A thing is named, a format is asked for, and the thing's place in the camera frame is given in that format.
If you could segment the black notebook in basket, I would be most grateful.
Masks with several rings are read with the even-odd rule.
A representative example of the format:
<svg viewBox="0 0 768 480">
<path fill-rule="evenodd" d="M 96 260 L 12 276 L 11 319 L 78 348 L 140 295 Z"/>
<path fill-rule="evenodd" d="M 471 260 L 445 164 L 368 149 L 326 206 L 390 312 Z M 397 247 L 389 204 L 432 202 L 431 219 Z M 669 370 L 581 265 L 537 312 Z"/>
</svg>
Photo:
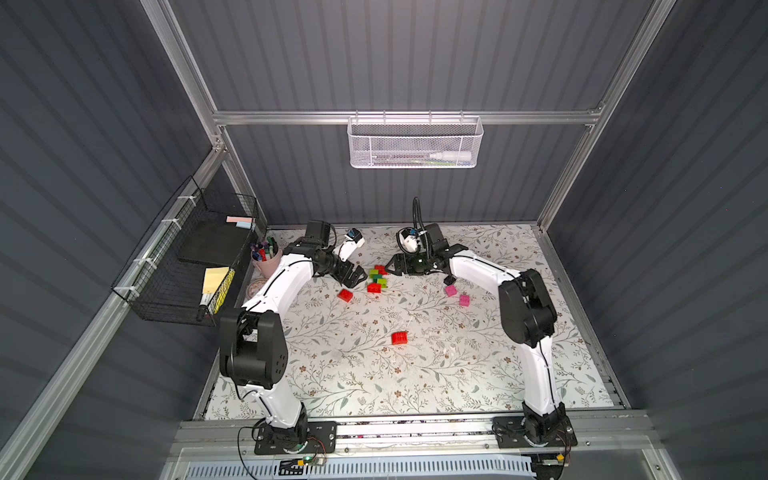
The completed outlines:
<svg viewBox="0 0 768 480">
<path fill-rule="evenodd" d="M 231 266 L 240 258 L 251 231 L 233 223 L 198 222 L 182 241 L 177 258 L 205 267 Z"/>
</svg>

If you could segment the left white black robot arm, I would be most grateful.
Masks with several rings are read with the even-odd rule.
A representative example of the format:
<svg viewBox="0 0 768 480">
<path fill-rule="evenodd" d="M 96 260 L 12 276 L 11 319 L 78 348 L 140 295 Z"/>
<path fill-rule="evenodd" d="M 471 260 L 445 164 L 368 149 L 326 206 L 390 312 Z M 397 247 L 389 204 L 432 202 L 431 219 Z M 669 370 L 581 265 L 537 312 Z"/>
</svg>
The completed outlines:
<svg viewBox="0 0 768 480">
<path fill-rule="evenodd" d="M 314 277 L 329 275 L 347 289 L 367 278 L 363 267 L 350 261 L 365 244 L 362 232 L 349 229 L 340 244 L 330 242 L 334 235 L 330 223 L 310 221 L 304 235 L 283 249 L 254 297 L 220 320 L 220 374 L 233 383 L 239 400 L 261 409 L 265 439 L 289 452 L 306 444 L 309 427 L 306 407 L 284 378 L 289 351 L 281 316 Z"/>
</svg>

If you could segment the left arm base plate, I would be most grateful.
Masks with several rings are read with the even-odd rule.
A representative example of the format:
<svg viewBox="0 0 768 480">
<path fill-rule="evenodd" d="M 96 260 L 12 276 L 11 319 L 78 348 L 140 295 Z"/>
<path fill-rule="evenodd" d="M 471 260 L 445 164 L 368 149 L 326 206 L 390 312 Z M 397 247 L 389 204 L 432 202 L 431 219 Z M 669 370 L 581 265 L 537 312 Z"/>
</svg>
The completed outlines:
<svg viewBox="0 0 768 480">
<path fill-rule="evenodd" d="M 338 423 L 333 421 L 299 422 L 291 429 L 267 424 L 258 426 L 252 437 L 256 455 L 309 455 L 335 451 Z"/>
</svg>

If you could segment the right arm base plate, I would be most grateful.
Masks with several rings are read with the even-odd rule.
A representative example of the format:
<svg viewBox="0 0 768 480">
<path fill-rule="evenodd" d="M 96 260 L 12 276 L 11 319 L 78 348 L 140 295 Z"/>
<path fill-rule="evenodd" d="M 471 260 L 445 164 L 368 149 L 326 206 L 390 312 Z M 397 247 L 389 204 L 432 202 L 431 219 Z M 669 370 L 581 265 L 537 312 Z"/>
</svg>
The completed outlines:
<svg viewBox="0 0 768 480">
<path fill-rule="evenodd" d="M 569 450 L 579 444 L 568 417 L 541 423 L 525 416 L 497 416 L 492 419 L 491 431 L 501 449 L 557 447 Z"/>
</svg>

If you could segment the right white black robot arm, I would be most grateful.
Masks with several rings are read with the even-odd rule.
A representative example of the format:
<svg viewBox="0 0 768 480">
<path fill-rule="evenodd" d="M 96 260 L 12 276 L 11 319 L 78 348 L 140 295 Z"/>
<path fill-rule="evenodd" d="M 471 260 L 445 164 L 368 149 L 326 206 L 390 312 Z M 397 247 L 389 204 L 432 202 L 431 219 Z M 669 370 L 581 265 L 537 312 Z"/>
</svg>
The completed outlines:
<svg viewBox="0 0 768 480">
<path fill-rule="evenodd" d="M 558 439 L 572 445 L 572 428 L 557 388 L 552 336 L 557 312 L 541 274 L 503 267 L 461 244 L 451 245 L 436 223 L 399 230 L 400 249 L 386 264 L 386 271 L 401 276 L 444 273 L 467 280 L 495 295 L 501 327 L 517 345 L 523 379 L 522 402 L 525 439 L 544 447 Z"/>
</svg>

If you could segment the pink pen cup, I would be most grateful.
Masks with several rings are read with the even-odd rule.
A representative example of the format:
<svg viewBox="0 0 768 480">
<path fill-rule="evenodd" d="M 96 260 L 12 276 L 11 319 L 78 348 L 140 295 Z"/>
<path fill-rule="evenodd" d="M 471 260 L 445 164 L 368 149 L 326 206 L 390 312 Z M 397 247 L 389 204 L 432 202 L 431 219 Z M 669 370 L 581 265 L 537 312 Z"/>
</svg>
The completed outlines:
<svg viewBox="0 0 768 480">
<path fill-rule="evenodd" d="M 250 244 L 251 260 L 263 278 L 271 277 L 277 270 L 282 250 L 274 237 Z"/>
</svg>

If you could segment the red lego brick rounded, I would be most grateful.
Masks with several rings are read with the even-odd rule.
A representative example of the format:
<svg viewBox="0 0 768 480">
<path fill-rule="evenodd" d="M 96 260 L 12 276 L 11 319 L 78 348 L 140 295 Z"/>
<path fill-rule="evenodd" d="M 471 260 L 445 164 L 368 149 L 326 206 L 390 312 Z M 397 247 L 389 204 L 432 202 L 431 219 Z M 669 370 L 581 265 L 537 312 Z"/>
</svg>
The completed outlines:
<svg viewBox="0 0 768 480">
<path fill-rule="evenodd" d="M 392 345 L 407 345 L 408 344 L 408 332 L 399 331 L 391 334 Z"/>
</svg>

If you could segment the yellow sticky note pad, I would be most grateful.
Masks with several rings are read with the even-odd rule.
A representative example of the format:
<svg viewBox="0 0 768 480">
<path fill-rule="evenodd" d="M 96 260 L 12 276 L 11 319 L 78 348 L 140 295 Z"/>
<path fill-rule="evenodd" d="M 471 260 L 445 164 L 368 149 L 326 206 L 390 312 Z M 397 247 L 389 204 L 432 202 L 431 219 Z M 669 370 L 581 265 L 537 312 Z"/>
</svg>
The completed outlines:
<svg viewBox="0 0 768 480">
<path fill-rule="evenodd" d="M 232 282 L 235 270 L 231 267 L 206 268 L 204 272 L 202 294 L 198 307 L 198 317 L 216 314 L 223 306 Z"/>
</svg>

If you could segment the white marker in basket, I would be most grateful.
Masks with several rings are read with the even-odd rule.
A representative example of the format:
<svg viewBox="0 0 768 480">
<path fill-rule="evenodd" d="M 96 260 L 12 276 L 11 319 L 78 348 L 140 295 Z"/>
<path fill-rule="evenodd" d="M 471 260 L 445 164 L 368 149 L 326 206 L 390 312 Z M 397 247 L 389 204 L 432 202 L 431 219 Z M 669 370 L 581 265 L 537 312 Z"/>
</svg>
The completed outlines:
<svg viewBox="0 0 768 480">
<path fill-rule="evenodd" d="M 473 154 L 470 151 L 442 151 L 430 153 L 430 161 L 450 164 L 471 164 Z"/>
</svg>

